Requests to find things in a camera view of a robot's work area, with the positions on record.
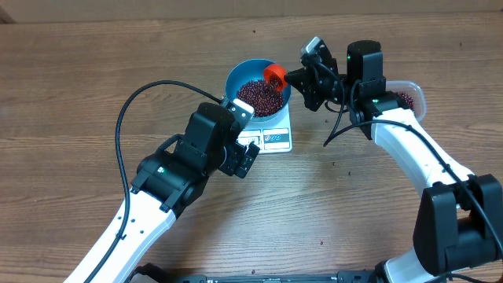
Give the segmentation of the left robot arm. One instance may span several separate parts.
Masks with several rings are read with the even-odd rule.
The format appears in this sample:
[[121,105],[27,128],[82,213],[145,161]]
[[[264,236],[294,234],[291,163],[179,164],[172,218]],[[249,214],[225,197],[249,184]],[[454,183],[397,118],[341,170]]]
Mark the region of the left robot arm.
[[124,282],[152,244],[202,195],[212,173],[244,178],[259,154],[237,137],[254,116],[239,99],[204,102],[176,134],[144,158],[105,232],[69,282]]

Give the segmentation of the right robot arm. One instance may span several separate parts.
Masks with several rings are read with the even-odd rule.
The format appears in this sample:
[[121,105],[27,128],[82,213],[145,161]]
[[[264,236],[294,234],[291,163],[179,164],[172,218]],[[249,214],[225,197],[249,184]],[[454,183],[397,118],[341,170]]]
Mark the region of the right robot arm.
[[384,149],[420,195],[412,248],[371,271],[343,271],[343,282],[446,282],[464,270],[502,258],[502,186],[453,159],[422,128],[424,94],[409,81],[384,76],[381,46],[361,40],[347,47],[347,70],[320,38],[301,49],[301,68],[285,81],[315,111],[336,103],[358,128]]

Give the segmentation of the red measuring scoop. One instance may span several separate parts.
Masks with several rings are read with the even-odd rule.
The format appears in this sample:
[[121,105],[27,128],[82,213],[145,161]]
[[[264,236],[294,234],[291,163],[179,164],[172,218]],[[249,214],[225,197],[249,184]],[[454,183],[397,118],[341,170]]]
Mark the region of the red measuring scoop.
[[282,91],[288,84],[285,81],[286,70],[279,64],[270,64],[263,70],[263,78],[277,91]]

